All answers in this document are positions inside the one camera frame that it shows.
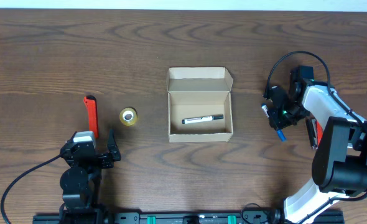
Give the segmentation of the blue capped marker pen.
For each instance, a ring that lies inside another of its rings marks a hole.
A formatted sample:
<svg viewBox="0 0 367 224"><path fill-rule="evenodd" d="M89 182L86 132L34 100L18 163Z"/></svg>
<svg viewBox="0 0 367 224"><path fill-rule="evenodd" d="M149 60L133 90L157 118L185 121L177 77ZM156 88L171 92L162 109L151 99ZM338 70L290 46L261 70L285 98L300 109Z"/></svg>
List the blue capped marker pen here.
<svg viewBox="0 0 367 224"><path fill-rule="evenodd" d="M269 121L272 121L272 118L270 117L269 113L268 113L268 108L267 105L262 104L261 105L261 109L264 111L265 115L267 116ZM286 137L284 136L284 133L280 130L280 129L276 129L276 133L279 136L279 139L284 142L286 141Z"/></svg>

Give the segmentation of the yellow clear tape roll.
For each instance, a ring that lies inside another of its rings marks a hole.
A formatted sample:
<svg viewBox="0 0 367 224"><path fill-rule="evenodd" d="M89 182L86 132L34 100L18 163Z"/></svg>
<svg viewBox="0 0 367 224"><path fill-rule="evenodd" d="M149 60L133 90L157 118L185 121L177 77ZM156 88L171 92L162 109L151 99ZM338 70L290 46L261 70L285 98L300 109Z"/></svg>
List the yellow clear tape roll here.
<svg viewBox="0 0 367 224"><path fill-rule="evenodd" d="M120 121L125 126L132 126L137 122L137 113L134 108L124 108L119 114Z"/></svg>

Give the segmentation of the red black stapler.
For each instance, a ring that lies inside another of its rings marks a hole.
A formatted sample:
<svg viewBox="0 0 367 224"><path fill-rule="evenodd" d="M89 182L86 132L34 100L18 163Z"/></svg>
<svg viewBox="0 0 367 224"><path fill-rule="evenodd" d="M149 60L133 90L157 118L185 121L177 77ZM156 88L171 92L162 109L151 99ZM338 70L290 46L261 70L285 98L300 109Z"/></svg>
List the red black stapler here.
<svg viewBox="0 0 367 224"><path fill-rule="evenodd" d="M322 139L323 129L320 123L315 118L307 118L305 120L305 124L310 141L310 146L313 150L317 150Z"/></svg>

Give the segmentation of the black white marker pen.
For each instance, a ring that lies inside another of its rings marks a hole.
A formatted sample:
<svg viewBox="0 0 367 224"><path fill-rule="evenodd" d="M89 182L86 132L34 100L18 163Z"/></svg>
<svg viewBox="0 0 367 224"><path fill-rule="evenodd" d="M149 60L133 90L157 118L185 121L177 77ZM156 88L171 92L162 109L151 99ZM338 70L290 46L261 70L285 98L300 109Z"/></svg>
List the black white marker pen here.
<svg viewBox="0 0 367 224"><path fill-rule="evenodd" d="M223 114L214 114L209 116L201 116L201 117L195 117L195 118L185 118L182 120L182 124L194 124L194 123L203 123L203 122L209 122L214 120L224 119Z"/></svg>

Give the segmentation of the brown cardboard box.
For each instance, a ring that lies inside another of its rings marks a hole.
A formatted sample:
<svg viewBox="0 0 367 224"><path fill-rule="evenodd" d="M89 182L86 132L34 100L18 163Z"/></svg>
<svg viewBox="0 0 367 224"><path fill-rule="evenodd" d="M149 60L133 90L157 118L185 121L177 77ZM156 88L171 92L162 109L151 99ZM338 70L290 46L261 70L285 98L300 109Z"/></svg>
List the brown cardboard box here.
<svg viewBox="0 0 367 224"><path fill-rule="evenodd" d="M170 142L228 142L232 137L233 77L225 67L172 67L167 72ZM224 119L182 124L185 118Z"/></svg>

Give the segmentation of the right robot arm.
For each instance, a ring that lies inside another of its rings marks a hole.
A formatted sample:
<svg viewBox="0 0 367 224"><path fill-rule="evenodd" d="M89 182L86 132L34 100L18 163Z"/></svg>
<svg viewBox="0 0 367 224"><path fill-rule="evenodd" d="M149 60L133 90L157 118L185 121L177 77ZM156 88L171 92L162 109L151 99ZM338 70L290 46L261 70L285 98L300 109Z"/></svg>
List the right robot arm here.
<svg viewBox="0 0 367 224"><path fill-rule="evenodd" d="M329 81L315 80L312 67L290 71L289 91L266 85L262 105L270 126L282 141L282 129L301 119L313 119L323 133L320 141L310 137L316 149L311 179L284 200L283 209L271 216L274 223L313 223L337 202L367 198L367 120L351 110Z"/></svg>

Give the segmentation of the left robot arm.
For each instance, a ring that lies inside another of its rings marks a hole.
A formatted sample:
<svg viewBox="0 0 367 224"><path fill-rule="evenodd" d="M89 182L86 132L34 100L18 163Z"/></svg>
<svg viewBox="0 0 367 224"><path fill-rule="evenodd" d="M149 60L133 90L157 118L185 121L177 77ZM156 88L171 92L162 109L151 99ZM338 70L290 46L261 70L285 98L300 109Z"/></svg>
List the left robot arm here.
<svg viewBox="0 0 367 224"><path fill-rule="evenodd" d="M111 169L121 160L121 153L109 132L107 152L97 153L93 131L75 132L60 150L70 166L60 179L62 199L69 210L95 208L98 205L102 170Z"/></svg>

